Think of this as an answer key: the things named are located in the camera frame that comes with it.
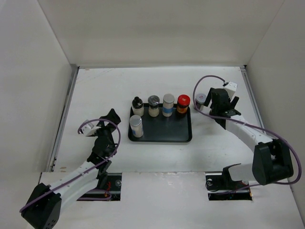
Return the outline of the white-lid small jar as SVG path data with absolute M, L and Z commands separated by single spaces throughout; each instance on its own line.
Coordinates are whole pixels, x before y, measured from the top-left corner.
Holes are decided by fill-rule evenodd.
M 200 111 L 202 111 L 204 108 L 205 100 L 206 100 L 206 94 L 204 93 L 198 93 L 195 96 L 195 105 Z

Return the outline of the silver-lid white granule jar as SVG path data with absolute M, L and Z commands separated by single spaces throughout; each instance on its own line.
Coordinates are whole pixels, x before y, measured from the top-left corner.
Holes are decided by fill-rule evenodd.
M 131 116 L 129 120 L 129 124 L 134 137 L 140 138 L 143 136 L 142 118 L 139 115 Z

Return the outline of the black-cap salt bottle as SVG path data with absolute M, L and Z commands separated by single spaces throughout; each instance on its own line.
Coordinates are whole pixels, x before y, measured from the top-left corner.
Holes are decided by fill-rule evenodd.
M 138 96 L 132 100 L 132 111 L 134 115 L 142 117 L 144 115 L 143 101 Z

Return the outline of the red-lid chili sauce jar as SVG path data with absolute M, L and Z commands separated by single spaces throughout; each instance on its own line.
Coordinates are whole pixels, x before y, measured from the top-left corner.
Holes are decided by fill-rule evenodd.
M 179 115 L 184 115 L 187 113 L 188 107 L 190 105 L 190 97 L 186 94 L 178 96 L 176 112 Z

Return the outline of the clear-cap salt grinder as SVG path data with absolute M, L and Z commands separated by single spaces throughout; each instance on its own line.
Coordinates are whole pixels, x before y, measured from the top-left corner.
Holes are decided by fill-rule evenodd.
M 148 104 L 149 104 L 149 115 L 151 117 L 157 117 L 159 115 L 159 103 L 160 98 L 156 95 L 151 95 L 148 98 Z

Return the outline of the blue-label silver-lid bead jar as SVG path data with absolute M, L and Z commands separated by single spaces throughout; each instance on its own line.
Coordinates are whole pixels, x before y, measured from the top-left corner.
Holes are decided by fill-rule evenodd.
M 165 94 L 163 96 L 163 108 L 162 108 L 163 116 L 170 117 L 172 115 L 174 99 L 175 97 L 172 94 Z

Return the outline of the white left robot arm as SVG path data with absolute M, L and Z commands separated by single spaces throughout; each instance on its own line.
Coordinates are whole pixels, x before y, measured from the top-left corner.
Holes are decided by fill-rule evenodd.
M 78 128 L 78 134 L 95 137 L 89 157 L 73 172 L 45 185 L 39 183 L 27 203 L 20 209 L 21 217 L 35 229 L 51 229 L 60 214 L 87 192 L 102 190 L 107 185 L 107 169 L 117 153 L 120 142 L 114 141 L 114 131 L 120 132 L 120 117 L 114 109 L 98 119 L 87 120 Z

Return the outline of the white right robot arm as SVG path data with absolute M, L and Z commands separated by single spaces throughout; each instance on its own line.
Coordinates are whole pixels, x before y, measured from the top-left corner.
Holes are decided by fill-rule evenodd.
M 238 137 L 253 152 L 252 177 L 249 179 L 265 186 L 292 177 L 294 169 L 288 145 L 279 138 L 271 138 L 251 128 L 235 109 L 238 99 L 236 96 L 231 100 L 224 88 L 211 88 L 204 105 L 211 103 L 209 115 L 214 116 L 217 124 Z

